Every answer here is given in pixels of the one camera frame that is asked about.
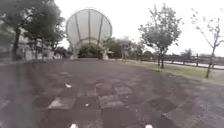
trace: overcast sky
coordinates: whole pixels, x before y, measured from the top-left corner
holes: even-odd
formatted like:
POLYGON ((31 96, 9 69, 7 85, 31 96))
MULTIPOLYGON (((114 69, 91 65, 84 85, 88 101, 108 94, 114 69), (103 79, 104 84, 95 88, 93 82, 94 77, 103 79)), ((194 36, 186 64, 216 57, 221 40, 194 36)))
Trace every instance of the overcast sky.
MULTIPOLYGON (((113 36, 139 40, 138 28, 146 24, 150 13, 148 8, 154 4, 162 4, 172 7, 177 16, 183 18, 182 34, 179 38, 179 46, 169 47, 168 53, 180 53, 191 48, 195 53, 210 54, 212 49, 205 41, 202 34, 194 29, 191 24, 191 8, 195 8, 202 15, 215 14, 224 4, 221 0, 56 0, 56 4, 62 10, 62 16, 67 20, 74 12, 83 8, 96 8, 103 12, 111 21, 113 36)), ((224 43, 217 48, 216 55, 224 56, 224 43)))

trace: green foliage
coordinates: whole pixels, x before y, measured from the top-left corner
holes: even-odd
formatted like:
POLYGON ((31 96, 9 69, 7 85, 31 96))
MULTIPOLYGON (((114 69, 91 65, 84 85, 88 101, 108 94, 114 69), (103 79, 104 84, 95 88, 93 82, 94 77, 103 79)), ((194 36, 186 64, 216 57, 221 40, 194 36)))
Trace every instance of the green foliage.
POLYGON ((64 38, 64 31, 61 28, 64 19, 60 17, 60 13, 54 2, 46 2, 41 8, 33 9, 30 20, 24 26, 27 31, 25 37, 30 41, 41 39, 44 45, 54 50, 58 42, 64 38))
POLYGON ((155 6, 154 11, 150 9, 150 13, 152 22, 145 26, 141 25, 139 31, 144 44, 159 52, 163 68, 164 54, 168 51, 168 47, 174 44, 181 34, 179 28, 181 18, 177 18, 176 12, 165 4, 160 11, 157 11, 155 6))
POLYGON ((181 56, 184 57, 184 59, 191 59, 192 56, 192 50, 191 49, 187 49, 184 52, 181 53, 181 56))
POLYGON ((97 44, 84 44, 79 49, 79 58, 101 58, 102 49, 97 44))
POLYGON ((21 35, 21 29, 24 27, 24 24, 30 20, 32 10, 41 7, 44 1, 47 0, 3 0, 1 2, 1 20, 15 33, 12 50, 12 57, 14 60, 16 60, 17 56, 16 53, 19 47, 18 41, 21 35))

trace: stone pavement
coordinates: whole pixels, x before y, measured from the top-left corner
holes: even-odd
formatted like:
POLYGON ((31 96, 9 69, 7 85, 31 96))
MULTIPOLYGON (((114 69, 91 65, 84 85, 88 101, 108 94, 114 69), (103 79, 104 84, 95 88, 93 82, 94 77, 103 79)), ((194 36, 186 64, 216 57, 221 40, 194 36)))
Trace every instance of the stone pavement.
POLYGON ((1 128, 223 128, 224 86, 116 62, 0 67, 1 128))

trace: fence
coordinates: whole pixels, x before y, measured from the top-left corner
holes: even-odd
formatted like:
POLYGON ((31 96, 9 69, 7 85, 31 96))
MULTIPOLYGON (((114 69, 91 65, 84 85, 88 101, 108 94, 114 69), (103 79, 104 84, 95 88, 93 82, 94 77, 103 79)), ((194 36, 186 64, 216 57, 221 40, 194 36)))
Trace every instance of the fence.
MULTIPOLYGON (((130 57, 133 60, 141 61, 151 61, 156 62, 157 56, 155 55, 143 55, 130 57)), ((210 63, 210 57, 208 56, 180 56, 180 55, 165 55, 164 62, 170 64, 186 65, 186 66, 196 66, 196 67, 208 67, 210 63)), ((214 57, 213 68, 224 69, 224 57, 214 57)))

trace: curved roof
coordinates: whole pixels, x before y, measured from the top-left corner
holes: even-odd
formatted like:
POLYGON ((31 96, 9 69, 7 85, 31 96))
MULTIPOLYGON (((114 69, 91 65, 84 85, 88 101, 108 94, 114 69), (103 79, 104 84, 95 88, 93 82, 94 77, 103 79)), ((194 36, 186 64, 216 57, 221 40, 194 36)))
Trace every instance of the curved roof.
POLYGON ((95 9, 83 9, 73 14, 66 26, 72 46, 78 43, 94 43, 107 40, 112 35, 109 19, 95 9))

